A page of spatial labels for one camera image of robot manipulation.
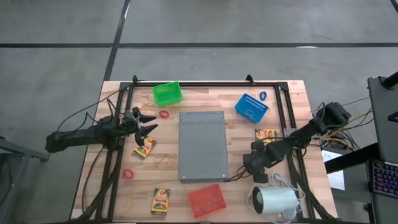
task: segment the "butcher block table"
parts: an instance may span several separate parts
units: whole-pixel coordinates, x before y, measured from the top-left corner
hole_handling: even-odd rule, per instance
[[[284,81],[289,84],[290,97],[294,109],[297,127],[301,128],[312,118],[310,104],[304,82],[301,80]],[[101,99],[119,89],[120,82],[104,82]],[[200,189],[206,184],[182,184],[178,180],[178,111],[224,111],[226,142],[228,150],[229,176],[236,174],[242,166],[243,154],[250,153],[250,143],[254,141],[254,129],[276,129],[278,135],[282,135],[278,107],[273,87],[181,87],[182,100],[179,103],[162,107],[168,110],[170,117],[167,119],[159,116],[158,106],[154,105],[152,87],[134,87],[132,107],[137,106],[143,114],[157,116],[157,119],[145,125],[158,124],[159,126],[149,134],[157,141],[150,154],[140,160],[132,155],[136,142],[134,135],[126,138],[124,145],[123,161],[121,170],[131,169],[134,171],[132,180],[123,179],[122,173],[119,176],[118,193],[114,208],[114,222],[269,222],[283,221],[278,216],[263,217],[257,215],[246,206],[246,197],[249,191],[255,186],[252,177],[239,179],[229,183],[219,183],[226,202],[226,209],[213,213],[203,218],[194,219],[187,194],[193,190]],[[267,98],[263,102],[269,107],[267,113],[260,123],[253,124],[246,118],[235,112],[235,104],[247,93],[259,100],[259,94],[267,92]],[[116,104],[117,94],[109,99]],[[286,121],[289,124],[285,98],[282,94],[282,102]],[[96,119],[110,115],[106,101],[98,105]],[[86,153],[80,183],[76,193],[71,218],[81,215],[81,197],[88,171],[97,153],[101,150],[100,145],[90,145]],[[103,150],[91,173],[85,192],[85,208],[91,203],[98,193],[103,175],[106,149]],[[337,217],[335,203],[323,163],[320,148],[309,146],[304,157],[308,181],[311,191],[326,210]],[[290,181],[287,161],[284,160],[266,173],[271,175],[279,172],[285,180]],[[156,217],[150,214],[154,189],[170,189],[169,210],[165,217]],[[110,190],[105,198],[104,214],[108,211]],[[303,200],[303,215],[308,217],[305,201]]]

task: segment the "green plastic basket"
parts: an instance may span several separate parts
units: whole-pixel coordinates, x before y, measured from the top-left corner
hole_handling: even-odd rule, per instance
[[[178,102],[182,99],[181,88],[178,82],[166,83],[152,88],[155,103],[159,106]]]

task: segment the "red plastic basket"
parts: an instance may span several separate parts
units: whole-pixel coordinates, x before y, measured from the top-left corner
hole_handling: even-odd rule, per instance
[[[195,219],[226,208],[223,193],[218,184],[190,192],[188,200]]]

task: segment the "gray floor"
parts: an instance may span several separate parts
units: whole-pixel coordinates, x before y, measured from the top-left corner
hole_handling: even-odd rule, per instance
[[[0,43],[112,43],[123,2],[1,0]],[[388,0],[132,0],[121,42],[398,42],[397,21]],[[44,151],[46,135],[98,99],[110,51],[0,49],[0,135]],[[315,109],[367,96],[367,77],[396,72],[396,58],[398,48],[119,49],[111,80],[301,79]],[[352,133],[360,146],[376,141],[372,124]],[[68,218],[84,149],[31,163],[13,223]],[[360,203],[335,200],[339,217],[366,221]]]

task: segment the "white cable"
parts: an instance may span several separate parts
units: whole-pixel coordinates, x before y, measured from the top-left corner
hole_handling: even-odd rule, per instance
[[[297,202],[298,202],[298,203],[297,203],[297,208],[296,208],[296,211],[297,211],[297,212],[301,212],[301,211],[302,211],[302,200],[305,199],[305,193],[304,193],[302,190],[300,190],[300,189],[294,188],[294,187],[292,186],[292,184],[289,183],[289,182],[287,182],[286,180],[284,180],[284,178],[282,177],[282,175],[281,175],[280,173],[278,173],[278,172],[274,172],[273,174],[271,174],[271,176],[270,176],[270,178],[269,178],[269,185],[270,185],[270,186],[275,186],[275,181],[279,181],[281,187],[285,187],[285,185],[286,185],[287,187],[291,188],[293,191],[298,191],[298,192],[303,193],[303,197],[297,199]],[[250,210],[256,212],[255,209],[252,208],[252,207],[250,206],[250,204],[249,204],[249,200],[250,200],[250,196],[252,195],[252,192],[253,192],[253,189],[250,190],[250,192],[248,193],[248,196],[246,197],[246,205],[248,206],[248,208],[249,208]],[[272,221],[272,220],[270,220],[270,219],[268,219],[268,220],[269,220],[270,222],[272,222],[273,224],[289,224],[294,218],[295,218],[295,217],[293,217],[292,219],[290,219],[290,220],[288,220],[287,222],[284,222],[284,223],[278,223],[278,222]]]

